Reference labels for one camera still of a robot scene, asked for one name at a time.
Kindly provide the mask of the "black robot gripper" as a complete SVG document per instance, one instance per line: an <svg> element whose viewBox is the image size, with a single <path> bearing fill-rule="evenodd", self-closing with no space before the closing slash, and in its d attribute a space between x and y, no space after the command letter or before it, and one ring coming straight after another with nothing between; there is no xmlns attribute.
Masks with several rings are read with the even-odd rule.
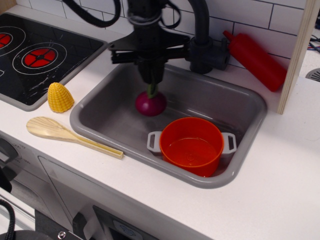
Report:
<svg viewBox="0 0 320 240"><path fill-rule="evenodd" d="M138 71L146 84L159 84L163 80L165 64L148 62L185 58L188 55L190 37L183 34L164 30L160 25L162 15L141 17L131 15L128 18L133 25L133 32L112 41L108 49L112 52L111 60L114 64L138 63Z"/></svg>

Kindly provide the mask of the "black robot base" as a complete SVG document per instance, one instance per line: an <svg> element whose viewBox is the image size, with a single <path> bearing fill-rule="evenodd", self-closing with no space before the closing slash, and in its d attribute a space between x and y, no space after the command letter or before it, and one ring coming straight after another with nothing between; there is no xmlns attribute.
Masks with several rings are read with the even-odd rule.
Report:
<svg viewBox="0 0 320 240"><path fill-rule="evenodd" d="M15 230L16 216L13 207L5 200L0 205L9 215L7 231L0 235L1 240L81 240L63 226L35 210L35 230Z"/></svg>

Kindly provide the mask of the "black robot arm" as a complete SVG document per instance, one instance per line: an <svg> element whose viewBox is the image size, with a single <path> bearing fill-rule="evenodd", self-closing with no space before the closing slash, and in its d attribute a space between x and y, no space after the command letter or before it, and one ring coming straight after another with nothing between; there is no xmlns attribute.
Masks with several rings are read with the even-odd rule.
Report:
<svg viewBox="0 0 320 240"><path fill-rule="evenodd" d="M127 13L133 32L108 46L114 64L134 63L142 80L150 85L163 80L168 60L185 58L189 52L190 37L160 26L166 5L180 11L169 0L129 0Z"/></svg>

